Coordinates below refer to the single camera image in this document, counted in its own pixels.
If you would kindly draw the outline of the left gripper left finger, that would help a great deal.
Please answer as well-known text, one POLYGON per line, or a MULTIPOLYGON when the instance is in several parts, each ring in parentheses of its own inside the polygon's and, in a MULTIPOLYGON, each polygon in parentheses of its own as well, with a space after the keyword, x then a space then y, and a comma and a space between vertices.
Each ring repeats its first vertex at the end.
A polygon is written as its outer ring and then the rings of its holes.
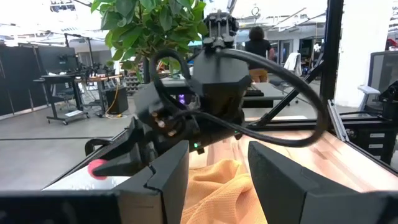
POLYGON ((119 184, 121 224, 179 224, 188 183, 189 142, 180 141, 119 184))

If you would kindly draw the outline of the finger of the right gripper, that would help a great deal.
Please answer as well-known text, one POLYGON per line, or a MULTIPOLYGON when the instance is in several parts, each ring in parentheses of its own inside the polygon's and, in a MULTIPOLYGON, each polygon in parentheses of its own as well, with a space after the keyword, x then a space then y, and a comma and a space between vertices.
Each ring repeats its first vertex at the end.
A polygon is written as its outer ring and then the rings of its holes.
POLYGON ((126 156, 132 161, 141 161, 141 145, 143 142, 143 123, 138 119, 132 119, 126 133, 126 140, 111 151, 112 158, 126 156))
POLYGON ((98 166, 93 168, 93 175, 96 177, 134 176, 147 165, 148 163, 143 162, 140 156, 124 154, 98 163, 98 166))

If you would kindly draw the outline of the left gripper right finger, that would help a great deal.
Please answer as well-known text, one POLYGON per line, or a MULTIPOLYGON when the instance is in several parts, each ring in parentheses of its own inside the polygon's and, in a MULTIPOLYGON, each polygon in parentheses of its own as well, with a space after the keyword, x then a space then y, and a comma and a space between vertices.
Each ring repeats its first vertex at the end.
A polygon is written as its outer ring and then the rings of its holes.
POLYGON ((251 177, 268 224, 354 224, 346 194, 354 190, 251 141, 251 177))

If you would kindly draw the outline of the small pink toy produce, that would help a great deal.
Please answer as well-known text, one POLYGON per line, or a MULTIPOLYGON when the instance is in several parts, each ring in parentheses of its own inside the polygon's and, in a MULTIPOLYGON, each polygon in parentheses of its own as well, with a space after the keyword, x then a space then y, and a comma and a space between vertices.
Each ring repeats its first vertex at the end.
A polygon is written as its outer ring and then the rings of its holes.
POLYGON ((93 173, 95 168, 97 168, 99 166, 102 166, 105 163, 107 163, 107 161, 104 160, 104 159, 95 159, 95 160, 91 161, 88 164, 88 173, 89 173, 89 175, 92 178, 96 179, 96 180, 105 180, 106 176, 97 176, 97 175, 94 175, 94 173, 93 173))

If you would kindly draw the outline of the black box on floor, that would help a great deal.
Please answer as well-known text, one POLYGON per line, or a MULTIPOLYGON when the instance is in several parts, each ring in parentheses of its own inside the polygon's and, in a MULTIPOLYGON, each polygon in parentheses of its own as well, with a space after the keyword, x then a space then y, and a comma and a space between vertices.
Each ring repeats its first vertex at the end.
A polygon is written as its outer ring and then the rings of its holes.
POLYGON ((106 90, 105 96, 108 103, 108 114, 121 114, 129 109, 127 90, 124 86, 118 89, 113 88, 106 90))

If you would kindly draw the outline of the orange cloth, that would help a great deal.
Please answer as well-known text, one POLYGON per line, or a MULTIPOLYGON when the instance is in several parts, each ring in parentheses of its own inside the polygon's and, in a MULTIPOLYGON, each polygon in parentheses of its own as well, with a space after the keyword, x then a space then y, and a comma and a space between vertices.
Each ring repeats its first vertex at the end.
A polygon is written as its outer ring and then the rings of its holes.
POLYGON ((267 224, 246 166, 223 159, 189 170, 181 224, 267 224))

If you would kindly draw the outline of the white perforated plastic basket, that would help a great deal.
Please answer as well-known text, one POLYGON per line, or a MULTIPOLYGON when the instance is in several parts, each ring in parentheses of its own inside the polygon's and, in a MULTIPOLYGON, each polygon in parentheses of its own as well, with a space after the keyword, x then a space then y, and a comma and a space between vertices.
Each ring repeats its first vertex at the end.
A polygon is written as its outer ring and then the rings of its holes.
POLYGON ((95 176, 88 166, 44 188, 44 190, 110 190, 128 180, 125 176, 95 176))

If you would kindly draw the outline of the black wheeled desk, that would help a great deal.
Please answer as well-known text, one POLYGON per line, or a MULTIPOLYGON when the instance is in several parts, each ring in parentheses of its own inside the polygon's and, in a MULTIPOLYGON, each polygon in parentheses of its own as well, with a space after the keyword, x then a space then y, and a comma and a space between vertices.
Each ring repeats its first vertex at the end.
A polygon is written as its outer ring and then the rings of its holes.
POLYGON ((89 77, 89 78, 78 78, 79 75, 77 74, 69 74, 69 75, 44 75, 41 76, 39 79, 34 80, 36 83, 41 83, 43 84, 45 94, 47 97, 47 102, 50 104, 50 107, 52 109, 52 116, 47 116, 47 122, 51 123, 51 121, 59 121, 62 122, 64 125, 68 125, 69 122, 71 122, 74 119, 77 118, 82 118, 85 117, 87 119, 90 119, 90 114, 89 112, 85 111, 83 109, 83 103, 81 101, 81 93, 78 84, 79 83, 84 83, 84 82, 92 82, 92 83, 97 83, 98 91, 99 91, 99 97, 102 100, 102 91, 103 91, 103 86, 101 83, 104 83, 105 81, 110 81, 110 80, 116 80, 117 78, 122 78, 122 75, 111 75, 111 76, 105 76, 105 75, 100 75, 99 77, 89 77), (56 84, 62 84, 62 83, 68 83, 73 90, 73 99, 75 100, 76 104, 76 110, 77 112, 73 112, 72 115, 67 116, 59 116, 57 114, 57 109, 55 107, 55 102, 53 100, 52 92, 50 87, 52 85, 56 84))

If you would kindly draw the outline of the black controller box with labels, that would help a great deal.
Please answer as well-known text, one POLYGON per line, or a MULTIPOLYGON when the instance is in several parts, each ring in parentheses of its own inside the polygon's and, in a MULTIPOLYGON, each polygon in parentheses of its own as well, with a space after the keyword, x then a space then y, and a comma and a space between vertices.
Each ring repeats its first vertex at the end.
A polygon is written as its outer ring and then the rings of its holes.
POLYGON ((343 124, 353 144, 391 164, 398 123, 376 117, 359 117, 343 118, 343 124))

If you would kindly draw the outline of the person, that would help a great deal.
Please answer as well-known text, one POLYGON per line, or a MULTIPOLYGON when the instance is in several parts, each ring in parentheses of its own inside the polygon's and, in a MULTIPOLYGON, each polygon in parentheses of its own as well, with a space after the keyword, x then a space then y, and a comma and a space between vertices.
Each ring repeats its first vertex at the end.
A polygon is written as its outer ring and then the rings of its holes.
MULTIPOLYGON (((245 51, 262 56, 269 60, 274 59, 274 49, 271 43, 265 39, 264 30, 262 27, 252 27, 249 31, 249 41, 245 43, 245 51)), ((268 82, 268 71, 260 66, 250 63, 249 74, 252 81, 255 83, 268 82)))

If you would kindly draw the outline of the green leafy plant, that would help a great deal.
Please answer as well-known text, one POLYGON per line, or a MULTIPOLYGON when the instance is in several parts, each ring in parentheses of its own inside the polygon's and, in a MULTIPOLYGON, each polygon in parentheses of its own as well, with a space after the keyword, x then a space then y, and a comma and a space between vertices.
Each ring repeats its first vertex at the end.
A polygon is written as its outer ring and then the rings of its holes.
POLYGON ((114 50, 112 61, 134 70, 138 80, 152 79, 138 71, 158 51, 174 49, 189 54, 189 43, 208 33, 200 0, 93 0, 90 11, 101 14, 105 44, 114 50))

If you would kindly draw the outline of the chair with white jacket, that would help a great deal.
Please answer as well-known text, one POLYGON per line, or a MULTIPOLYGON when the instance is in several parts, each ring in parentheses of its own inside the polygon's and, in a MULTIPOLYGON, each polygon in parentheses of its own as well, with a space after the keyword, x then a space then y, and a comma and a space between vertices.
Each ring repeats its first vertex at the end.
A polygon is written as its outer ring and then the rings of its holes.
POLYGON ((297 52, 292 52, 289 54, 284 68, 294 73, 296 76, 302 76, 302 66, 301 66, 301 54, 297 52))

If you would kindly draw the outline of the black partition panels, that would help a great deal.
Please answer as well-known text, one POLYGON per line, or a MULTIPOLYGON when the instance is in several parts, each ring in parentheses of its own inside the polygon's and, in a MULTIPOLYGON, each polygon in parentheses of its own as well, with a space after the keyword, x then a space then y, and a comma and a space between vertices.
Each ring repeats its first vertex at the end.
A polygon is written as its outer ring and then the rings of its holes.
POLYGON ((0 116, 45 105, 44 89, 34 80, 77 66, 73 48, 0 45, 0 116))

